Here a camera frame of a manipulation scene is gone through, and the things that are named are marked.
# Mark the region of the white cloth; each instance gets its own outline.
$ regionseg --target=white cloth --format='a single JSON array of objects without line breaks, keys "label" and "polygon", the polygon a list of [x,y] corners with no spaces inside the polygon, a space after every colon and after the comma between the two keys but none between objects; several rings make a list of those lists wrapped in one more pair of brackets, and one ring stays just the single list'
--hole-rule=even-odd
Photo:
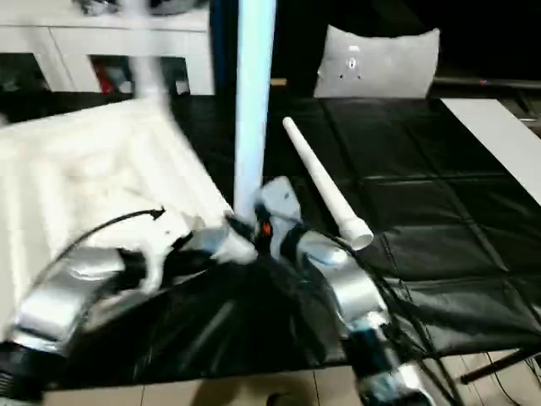
[{"label": "white cloth", "polygon": [[439,30],[364,38],[330,26],[316,97],[425,97],[436,66]]}]

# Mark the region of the black tablecloth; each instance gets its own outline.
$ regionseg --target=black tablecloth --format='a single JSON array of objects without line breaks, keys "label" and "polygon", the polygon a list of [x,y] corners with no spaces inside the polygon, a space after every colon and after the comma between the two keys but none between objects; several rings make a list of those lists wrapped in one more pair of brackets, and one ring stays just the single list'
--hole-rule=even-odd
[{"label": "black tablecloth", "polygon": [[[0,112],[20,121],[110,100],[0,97]],[[230,202],[233,108],[212,97],[172,101],[183,132]],[[265,178],[288,176],[303,218],[336,232],[281,126],[286,115],[374,230],[363,261],[387,277],[438,354],[541,343],[541,208],[443,103],[271,99]],[[342,363],[331,316],[308,282],[265,257],[252,266],[224,266],[89,337],[62,384],[177,381]]]}]

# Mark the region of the white cabinet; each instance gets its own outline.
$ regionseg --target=white cabinet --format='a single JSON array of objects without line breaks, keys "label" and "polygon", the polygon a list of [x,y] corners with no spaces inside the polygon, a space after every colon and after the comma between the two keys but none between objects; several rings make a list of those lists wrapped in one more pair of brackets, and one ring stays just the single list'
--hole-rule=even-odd
[{"label": "white cabinet", "polygon": [[9,69],[29,69],[20,73],[22,80],[35,80],[37,71],[51,91],[74,89],[47,27],[0,26],[0,76]]},{"label": "white cabinet", "polygon": [[150,56],[173,65],[169,72],[183,71],[191,94],[210,95],[209,20],[208,4],[185,14],[149,16],[145,25],[150,31],[141,37],[126,15],[85,16],[71,0],[0,0],[0,67],[3,52],[33,54],[51,90],[99,92],[103,80],[98,79],[96,60],[116,58],[115,63],[127,65],[127,57],[147,49]]},{"label": "white cabinet", "polygon": [[[75,91],[101,91],[93,60],[102,56],[145,55],[138,33],[110,28],[51,28],[54,41],[74,82]],[[191,94],[214,93],[208,32],[153,30],[145,33],[152,56],[181,58]]]}]

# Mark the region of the wire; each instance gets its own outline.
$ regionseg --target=wire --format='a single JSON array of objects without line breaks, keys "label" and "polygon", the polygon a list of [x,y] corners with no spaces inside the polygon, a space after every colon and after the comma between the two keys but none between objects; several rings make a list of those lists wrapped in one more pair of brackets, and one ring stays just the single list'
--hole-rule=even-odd
[{"label": "wire", "polygon": [[[489,357],[490,364],[493,364],[494,362],[492,361],[490,354],[489,353],[485,353],[485,354],[487,354],[487,357]],[[501,391],[504,393],[505,397],[509,399],[511,404],[514,404],[515,406],[521,406],[520,403],[518,403],[515,399],[511,397],[509,393],[507,393],[504,386],[501,384],[500,378],[498,377],[498,372],[494,373],[494,378],[496,378],[496,381],[498,382],[498,386],[500,387]]]},{"label": "wire", "polygon": [[103,228],[107,228],[113,224],[116,224],[118,222],[123,222],[125,220],[128,220],[133,217],[138,216],[145,216],[150,215],[154,220],[156,220],[159,216],[161,216],[165,212],[165,209],[162,207],[160,210],[157,209],[149,209],[149,210],[139,210],[139,211],[132,211],[130,213],[124,214],[119,217],[114,217],[111,220],[108,220],[94,228],[91,228],[90,230],[82,233],[78,238],[76,238],[74,241],[72,241],[70,244],[66,246],[49,264],[39,273],[37,278],[34,281],[34,285],[36,286],[40,284],[43,279],[46,277],[47,273],[51,270],[52,266],[55,265],[57,262],[59,262],[63,257],[65,257],[67,254],[69,254],[72,250],[77,248],[79,244],[81,244],[83,241],[88,239],[92,234],[97,233],[98,231],[101,231]]},{"label": "wire", "polygon": [[[353,257],[353,259],[357,262],[357,264],[360,267],[365,268],[365,266],[361,263],[361,260],[358,258],[357,252],[355,250],[353,250],[352,247],[350,247],[347,243],[345,243],[344,241],[339,239],[338,237],[336,237],[336,236],[334,236],[334,235],[332,235],[330,233],[327,233],[325,231],[321,231],[316,227],[312,227],[309,223],[298,220],[296,218],[285,216],[285,215],[282,215],[280,213],[275,213],[275,212],[272,212],[272,211],[268,211],[268,212],[269,212],[269,214],[271,216],[275,216],[275,217],[281,218],[282,220],[293,222],[293,223],[295,223],[295,224],[297,224],[297,225],[299,225],[301,227],[304,227],[304,228],[306,228],[308,230],[313,230],[316,233],[320,233],[321,235],[327,237],[328,239],[330,239],[334,243],[338,244],[347,253],[349,253],[349,255],[351,255]],[[451,395],[443,388],[443,384],[438,380],[438,378],[434,375],[434,373],[427,374],[429,376],[429,378],[434,382],[434,384],[438,387],[438,389],[440,389],[442,395],[444,395],[444,397],[446,398],[446,400],[450,404],[455,404],[456,406],[465,406],[465,403],[462,400],[462,396],[460,395],[460,393],[458,392],[458,389],[456,387],[456,383],[453,381],[453,378],[449,374],[449,371],[443,365],[443,362],[441,361],[441,357],[436,355],[434,346],[432,345],[430,340],[426,337],[426,333],[425,333],[425,331],[423,329],[423,326],[421,325],[420,321],[417,320],[416,318],[414,318],[410,314],[409,310],[407,310],[405,308],[405,306],[403,306],[401,304],[402,301],[398,297],[398,295],[396,294],[396,292],[394,291],[392,286],[379,273],[375,272],[374,270],[371,270],[371,271],[372,272],[370,274],[377,281],[380,288],[383,288],[391,296],[391,298],[392,298],[393,302],[395,303],[396,307],[402,311],[402,314],[412,324],[415,332],[418,334],[418,336],[421,339],[421,341],[423,342],[424,346],[426,348],[428,348],[429,351],[431,352],[432,359],[434,360],[434,362],[438,366],[438,369],[440,370],[441,374],[443,375],[447,385],[451,389]],[[426,373],[426,370],[429,370],[428,367],[425,364],[423,364],[422,369],[425,371],[425,373]]]},{"label": "wire", "polygon": [[527,367],[530,369],[530,371],[535,376],[536,381],[538,382],[539,389],[541,389],[541,377],[538,374],[538,370],[535,367],[534,362],[537,362],[533,359],[526,359],[524,362],[526,362]]}]

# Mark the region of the white pole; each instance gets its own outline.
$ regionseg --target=white pole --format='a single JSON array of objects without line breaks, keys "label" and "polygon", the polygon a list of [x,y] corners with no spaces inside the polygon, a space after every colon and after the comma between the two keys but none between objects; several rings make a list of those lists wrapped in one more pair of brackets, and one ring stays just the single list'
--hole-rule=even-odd
[{"label": "white pole", "polygon": [[153,97],[163,107],[167,106],[167,92],[163,85],[161,67],[156,56],[156,46],[152,35],[152,19],[145,0],[122,0],[123,15],[129,21],[131,36],[128,47],[138,49],[136,55],[129,57],[129,68],[134,77],[136,96]]},{"label": "white pole", "polygon": [[240,0],[234,210],[254,221],[261,187],[276,0]]},{"label": "white pole", "polygon": [[340,192],[331,176],[325,170],[318,157],[297,125],[289,117],[283,120],[284,128],[289,135],[297,153],[303,160],[304,166],[308,169],[310,177],[318,188],[325,205],[334,217],[340,235],[351,245],[354,250],[360,250],[372,242],[374,235],[369,226],[362,218],[357,217],[355,211],[347,203],[346,198]]}]

